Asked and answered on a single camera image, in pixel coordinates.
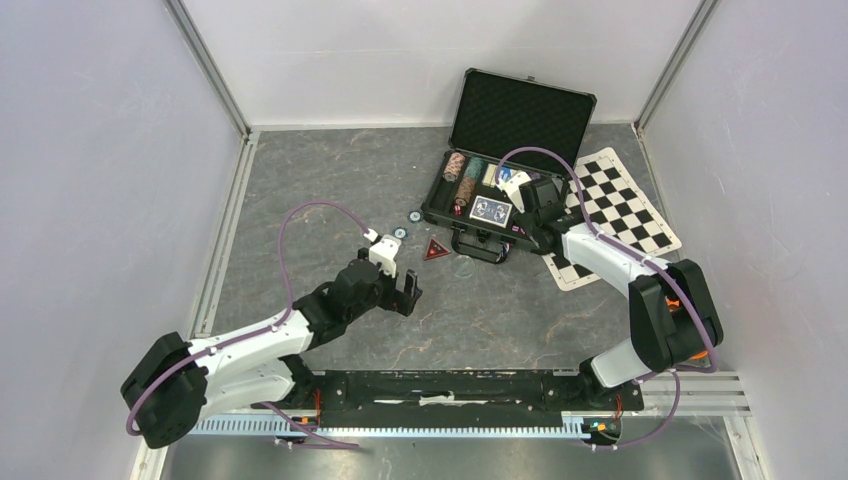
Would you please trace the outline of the red triangle all-in button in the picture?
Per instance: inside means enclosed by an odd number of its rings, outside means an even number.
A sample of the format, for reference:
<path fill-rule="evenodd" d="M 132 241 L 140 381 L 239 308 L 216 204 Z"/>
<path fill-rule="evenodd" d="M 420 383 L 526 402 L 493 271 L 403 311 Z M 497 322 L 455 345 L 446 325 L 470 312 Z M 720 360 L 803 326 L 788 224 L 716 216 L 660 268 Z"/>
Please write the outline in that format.
<path fill-rule="evenodd" d="M 424 261 L 430 261 L 438 258 L 443 258 L 452 253 L 452 251 L 439 242 L 436 238 L 431 237 L 424 250 Z"/>

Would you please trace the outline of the clear round dealer button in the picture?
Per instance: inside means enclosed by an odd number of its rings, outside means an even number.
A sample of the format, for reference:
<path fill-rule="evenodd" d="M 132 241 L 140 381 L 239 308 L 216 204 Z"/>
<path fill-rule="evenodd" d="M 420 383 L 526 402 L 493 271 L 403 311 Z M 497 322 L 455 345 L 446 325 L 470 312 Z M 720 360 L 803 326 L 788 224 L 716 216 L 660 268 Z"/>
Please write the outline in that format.
<path fill-rule="evenodd" d="M 476 271 L 476 264 L 473 258 L 467 255 L 458 255 L 453 260 L 453 272 L 457 278 L 470 278 Z"/>

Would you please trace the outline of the black poker set case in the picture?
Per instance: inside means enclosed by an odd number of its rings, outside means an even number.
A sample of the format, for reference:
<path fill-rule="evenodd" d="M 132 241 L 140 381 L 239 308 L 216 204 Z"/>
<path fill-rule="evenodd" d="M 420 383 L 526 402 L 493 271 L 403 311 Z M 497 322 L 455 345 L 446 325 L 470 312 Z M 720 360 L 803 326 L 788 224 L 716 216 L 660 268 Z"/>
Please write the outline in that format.
<path fill-rule="evenodd" d="M 484 262 L 501 264 L 512 248 L 538 253 L 512 215 L 506 228 L 469 218 L 477 195 L 508 199 L 497 187 L 482 184 L 483 171 L 487 164 L 502 162 L 531 175 L 566 178 L 596 103 L 590 93 L 544 85 L 531 78 L 467 70 L 448 140 L 450 149 L 442 163 L 446 164 L 452 152 L 462 153 L 466 162 L 455 182 L 446 182 L 442 173 L 434 179 L 421 205 L 424 220 L 451 230 L 456 253 Z M 482 158 L 486 165 L 468 205 L 459 207 L 454 197 L 471 157 Z"/>

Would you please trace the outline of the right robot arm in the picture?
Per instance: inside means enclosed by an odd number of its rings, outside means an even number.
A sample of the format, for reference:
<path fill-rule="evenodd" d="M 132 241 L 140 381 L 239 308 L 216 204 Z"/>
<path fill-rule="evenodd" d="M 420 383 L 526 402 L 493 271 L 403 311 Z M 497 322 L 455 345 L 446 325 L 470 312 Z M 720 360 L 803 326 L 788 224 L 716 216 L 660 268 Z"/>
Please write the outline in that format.
<path fill-rule="evenodd" d="M 652 257 L 604 231 L 587 211 L 567 213 L 550 179 L 517 174 L 501 188 L 542 253 L 588 269 L 627 299 L 628 338 L 580 364 L 577 392 L 585 405 L 602 408 L 628 382 L 714 354 L 724 332 L 697 263 Z"/>

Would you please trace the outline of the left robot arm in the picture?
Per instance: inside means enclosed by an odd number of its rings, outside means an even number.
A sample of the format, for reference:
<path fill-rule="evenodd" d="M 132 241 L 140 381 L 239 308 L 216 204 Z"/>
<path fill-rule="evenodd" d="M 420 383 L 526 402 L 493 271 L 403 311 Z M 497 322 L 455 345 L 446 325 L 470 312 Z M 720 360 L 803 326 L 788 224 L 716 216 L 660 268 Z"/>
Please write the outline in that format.
<path fill-rule="evenodd" d="M 206 339 L 156 339 L 120 387 L 126 430 L 151 449 L 169 446 L 214 415 L 263 402 L 306 405 L 314 394 L 301 355 L 379 308 L 409 316 L 422 296 L 416 272 L 402 286 L 361 249 L 332 281 L 264 320 Z"/>

